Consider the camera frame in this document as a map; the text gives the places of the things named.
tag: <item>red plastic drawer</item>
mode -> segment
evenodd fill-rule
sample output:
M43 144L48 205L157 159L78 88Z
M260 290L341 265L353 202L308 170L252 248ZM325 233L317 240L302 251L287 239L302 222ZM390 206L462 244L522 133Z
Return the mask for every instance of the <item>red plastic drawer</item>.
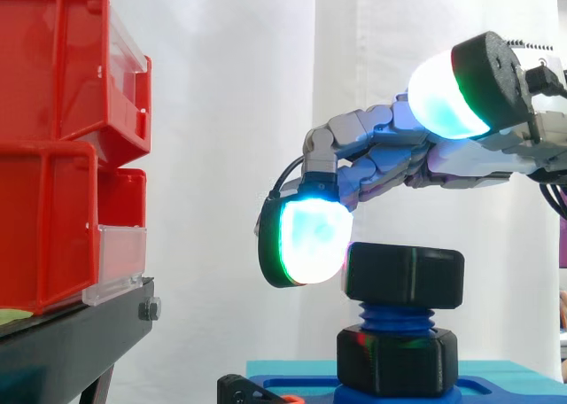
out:
M2 141L80 139L109 167L150 151L151 62L109 0L0 0L0 19Z
M0 144L0 179L0 308L40 314L99 285L101 268L122 282L144 271L143 171L99 171L86 143L22 142ZM99 219L130 233L111 234L110 253ZM132 246L137 260L116 254ZM120 293L115 284L111 292L91 305Z

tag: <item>illuminated fingertip sensor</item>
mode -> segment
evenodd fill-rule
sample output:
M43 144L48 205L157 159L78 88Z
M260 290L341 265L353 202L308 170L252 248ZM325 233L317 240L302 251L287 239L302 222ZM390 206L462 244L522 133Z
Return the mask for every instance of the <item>illuminated fingertip sensor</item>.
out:
M290 201L283 207L280 256L297 284L324 282L342 268L353 216L339 202L321 198Z
M443 138L481 136L490 130L462 96L450 50L428 59L414 71L408 85L408 102L419 123Z

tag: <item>white backdrop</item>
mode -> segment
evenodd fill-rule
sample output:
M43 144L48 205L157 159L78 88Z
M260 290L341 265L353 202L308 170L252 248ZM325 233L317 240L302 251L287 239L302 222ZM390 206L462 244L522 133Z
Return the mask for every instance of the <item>white backdrop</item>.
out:
M555 0L112 0L153 59L148 268L154 330L116 366L110 404L214 402L254 359L333 358L357 307L338 280L276 290L252 227L312 122L389 101L419 61L488 28L555 40ZM559 375L557 219L523 178L485 190L399 188L355 239L466 257L465 303L440 314L462 358Z

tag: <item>blue screw thread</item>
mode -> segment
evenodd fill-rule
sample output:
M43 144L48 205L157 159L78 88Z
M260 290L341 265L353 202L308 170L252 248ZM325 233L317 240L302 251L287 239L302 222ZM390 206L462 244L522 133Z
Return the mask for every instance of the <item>blue screw thread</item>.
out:
M435 313L430 309L412 307L387 307L361 304L364 322L362 328L374 332L387 332L401 336L427 337L432 334Z

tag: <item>robotic hand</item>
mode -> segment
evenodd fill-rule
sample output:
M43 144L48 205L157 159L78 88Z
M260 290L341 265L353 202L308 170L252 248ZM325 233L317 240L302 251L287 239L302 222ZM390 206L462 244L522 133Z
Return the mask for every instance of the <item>robotic hand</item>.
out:
M420 65L392 105L312 129L303 156L262 207L256 232L264 276L275 287L334 276L350 240L350 212L402 183L466 189L518 172L540 183L567 218L559 191L567 185L566 87L550 47L488 32ZM338 167L342 159L351 165ZM301 178L284 183L299 164Z

